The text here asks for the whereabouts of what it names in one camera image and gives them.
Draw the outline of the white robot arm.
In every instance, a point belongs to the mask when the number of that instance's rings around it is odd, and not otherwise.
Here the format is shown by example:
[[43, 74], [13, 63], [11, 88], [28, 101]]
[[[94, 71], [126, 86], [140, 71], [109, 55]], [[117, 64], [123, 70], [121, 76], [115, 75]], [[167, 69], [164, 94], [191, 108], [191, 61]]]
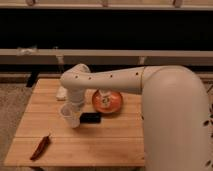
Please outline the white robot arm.
[[148, 66], [92, 73], [78, 64], [60, 82], [76, 109], [87, 89], [141, 96], [146, 171], [213, 171], [209, 97], [191, 70]]

